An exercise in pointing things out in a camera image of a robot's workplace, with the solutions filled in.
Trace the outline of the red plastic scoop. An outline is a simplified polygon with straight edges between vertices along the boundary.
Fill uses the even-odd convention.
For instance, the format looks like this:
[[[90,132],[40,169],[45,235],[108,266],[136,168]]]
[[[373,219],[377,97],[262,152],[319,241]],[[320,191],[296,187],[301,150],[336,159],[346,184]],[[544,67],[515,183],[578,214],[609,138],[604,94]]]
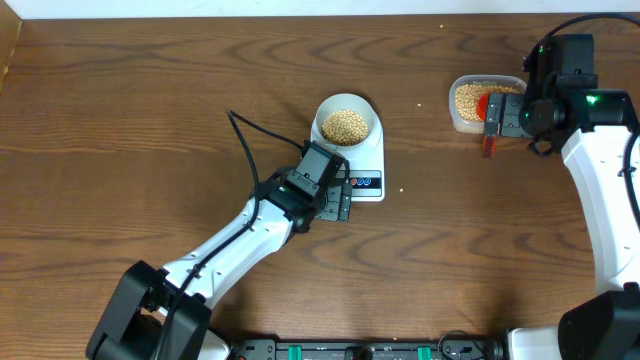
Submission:
[[[489,99],[490,94],[483,94],[476,106],[476,114],[483,121],[483,143],[482,143],[482,157],[491,159],[496,150],[496,135],[498,131],[498,124],[492,120],[489,116]]]

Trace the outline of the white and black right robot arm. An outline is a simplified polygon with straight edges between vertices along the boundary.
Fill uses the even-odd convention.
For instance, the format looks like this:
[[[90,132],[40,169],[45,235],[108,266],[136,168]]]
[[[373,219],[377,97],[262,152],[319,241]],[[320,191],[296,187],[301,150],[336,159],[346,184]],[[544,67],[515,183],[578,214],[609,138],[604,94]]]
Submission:
[[[595,296],[556,325],[506,335],[510,359],[639,356],[639,119],[624,90],[601,89],[590,35],[548,35],[525,57],[522,94],[483,104],[483,154],[497,137],[561,155],[578,190],[595,266]]]

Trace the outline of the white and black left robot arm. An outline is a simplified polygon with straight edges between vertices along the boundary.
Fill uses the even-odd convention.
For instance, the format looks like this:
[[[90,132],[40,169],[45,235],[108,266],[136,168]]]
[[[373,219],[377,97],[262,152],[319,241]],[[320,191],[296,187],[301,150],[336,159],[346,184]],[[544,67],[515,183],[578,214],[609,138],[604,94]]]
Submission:
[[[348,161],[317,142],[295,168],[260,183],[241,213],[188,255],[156,269],[144,261],[121,277],[85,355],[89,359],[225,359],[209,328],[224,294],[294,235],[308,232],[345,184]]]

